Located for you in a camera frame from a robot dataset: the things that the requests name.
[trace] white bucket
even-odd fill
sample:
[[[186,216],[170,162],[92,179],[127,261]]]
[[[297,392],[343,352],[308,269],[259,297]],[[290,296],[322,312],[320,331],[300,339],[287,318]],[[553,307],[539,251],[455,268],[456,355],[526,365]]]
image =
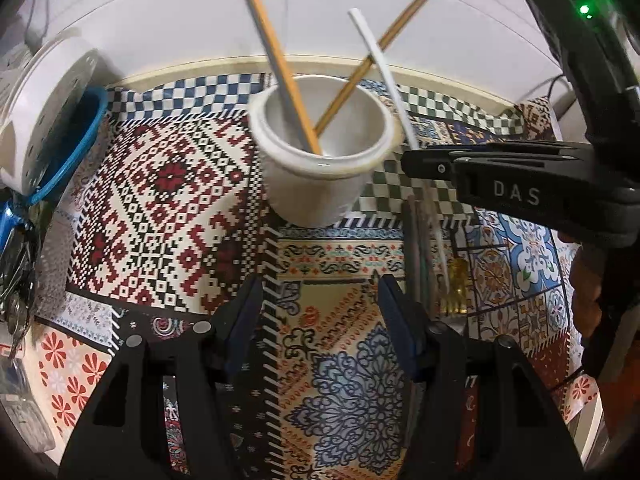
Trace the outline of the white bucket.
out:
[[[322,75],[296,81],[314,124],[345,83]],[[348,213],[397,142],[391,113],[360,87],[320,136],[324,155],[301,149],[284,119],[277,86],[251,96],[248,112],[269,202],[283,219],[302,227],[324,227]]]

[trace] chopstick bundle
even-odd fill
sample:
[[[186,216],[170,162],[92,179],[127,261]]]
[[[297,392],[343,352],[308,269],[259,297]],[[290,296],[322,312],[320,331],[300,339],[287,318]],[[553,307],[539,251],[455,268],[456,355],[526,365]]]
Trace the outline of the chopstick bundle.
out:
[[[322,155],[318,136],[314,131],[313,123],[306,113],[305,105],[300,95],[300,89],[291,75],[289,65],[284,59],[282,48],[273,30],[273,26],[267,17],[266,10],[261,0],[246,0],[249,10],[258,29],[262,44],[267,51],[271,68],[278,79],[280,95],[284,112],[295,129],[303,146],[316,155]]]
[[[400,31],[404,28],[404,26],[409,22],[409,20],[415,15],[418,10],[424,5],[427,0],[413,0],[405,10],[396,18],[396,20],[391,24],[391,26],[387,29],[387,31],[383,34],[382,38],[378,42],[378,46],[380,50],[385,50],[391,42],[398,36]],[[350,95],[353,93],[356,85],[361,81],[361,79],[367,74],[371,66],[373,65],[373,57],[366,56],[358,65],[356,70],[353,71],[348,81],[342,87],[342,89],[338,92],[338,95],[334,98],[334,100],[329,104],[327,110],[325,110],[324,114],[318,119],[316,123],[316,135],[320,136],[322,132],[327,128],[329,123],[333,120],[335,115],[338,113],[340,108],[342,107]]]

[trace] red geometric pattern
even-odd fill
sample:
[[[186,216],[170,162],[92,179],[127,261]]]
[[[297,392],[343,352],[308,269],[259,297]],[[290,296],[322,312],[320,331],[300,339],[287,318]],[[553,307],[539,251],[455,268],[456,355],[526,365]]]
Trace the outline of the red geometric pattern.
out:
[[[263,194],[244,110],[116,125],[88,186],[67,288],[213,311],[257,270]]]

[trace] wall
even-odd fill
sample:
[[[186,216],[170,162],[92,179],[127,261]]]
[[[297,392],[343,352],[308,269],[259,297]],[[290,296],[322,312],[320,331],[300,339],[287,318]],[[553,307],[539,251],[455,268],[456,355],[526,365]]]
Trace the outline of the wall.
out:
[[[264,3],[287,54],[359,59],[365,50],[347,10],[359,7],[379,36],[409,1]],[[14,35],[16,27],[26,29],[36,46],[77,27],[105,60],[97,74],[103,83],[185,62],[264,53],[243,0],[26,0],[18,20]],[[388,56],[393,65],[510,101],[559,73],[524,0],[430,0]]]

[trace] wooden object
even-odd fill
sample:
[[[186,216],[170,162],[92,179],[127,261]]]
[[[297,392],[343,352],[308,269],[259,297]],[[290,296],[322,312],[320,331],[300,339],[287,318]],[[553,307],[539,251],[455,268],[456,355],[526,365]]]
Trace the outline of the wooden object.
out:
[[[282,48],[267,17],[262,1],[246,0],[246,2],[260,34],[262,44],[267,51],[271,68],[278,79],[278,89],[282,95],[282,105],[287,119],[299,130],[303,145],[306,144],[312,153],[322,155],[318,136],[316,136],[311,119],[306,113],[298,84],[293,79],[287,61],[284,59]]]
[[[382,38],[378,41],[378,45],[380,46],[380,50],[384,51],[391,42],[396,38],[396,36],[400,33],[400,31],[404,28],[404,26],[409,22],[409,20],[415,15],[418,10],[424,5],[427,0],[413,0],[405,10],[396,18],[396,20],[391,24],[391,26],[387,29],[387,31],[383,34]],[[320,136],[322,132],[327,128],[328,124],[338,113],[338,110],[342,107],[342,105],[347,101],[350,95],[353,93],[353,89],[356,88],[356,85],[360,82],[360,80],[366,75],[374,61],[371,56],[365,57],[356,70],[353,71],[347,83],[342,87],[338,95],[334,98],[334,100],[329,104],[327,110],[322,114],[318,122],[316,123],[316,135]]]

